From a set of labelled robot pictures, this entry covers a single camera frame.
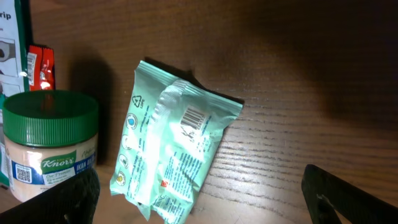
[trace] seasoning jar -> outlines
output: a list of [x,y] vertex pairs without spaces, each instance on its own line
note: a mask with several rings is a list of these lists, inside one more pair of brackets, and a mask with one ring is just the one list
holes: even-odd
[[9,184],[21,202],[96,160],[98,104],[64,90],[19,93],[3,106]]

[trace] wet wipes package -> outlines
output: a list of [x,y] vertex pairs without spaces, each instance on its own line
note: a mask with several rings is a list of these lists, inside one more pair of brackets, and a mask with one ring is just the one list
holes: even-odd
[[242,104],[141,62],[123,127],[111,193],[124,194],[146,219],[185,223],[224,128]]

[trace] knorr logo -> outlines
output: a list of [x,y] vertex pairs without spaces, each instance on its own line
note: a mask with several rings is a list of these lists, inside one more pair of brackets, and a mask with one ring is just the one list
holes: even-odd
[[72,167],[76,161],[76,151],[61,156],[53,156],[42,161],[43,174]]

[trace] dark wood surface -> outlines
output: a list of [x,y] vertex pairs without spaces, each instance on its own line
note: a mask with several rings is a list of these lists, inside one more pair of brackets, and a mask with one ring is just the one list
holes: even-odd
[[[144,222],[109,179],[146,57],[244,100],[187,223],[310,223],[307,164],[398,206],[397,4],[369,2],[32,1],[57,87],[102,106],[94,223]],[[0,212],[17,204],[0,198]]]

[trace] green jar lid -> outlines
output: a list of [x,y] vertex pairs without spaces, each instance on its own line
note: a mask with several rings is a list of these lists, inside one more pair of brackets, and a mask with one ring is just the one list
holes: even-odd
[[98,132],[97,102],[72,91],[19,93],[5,100],[2,113],[4,134],[25,146],[68,146]]

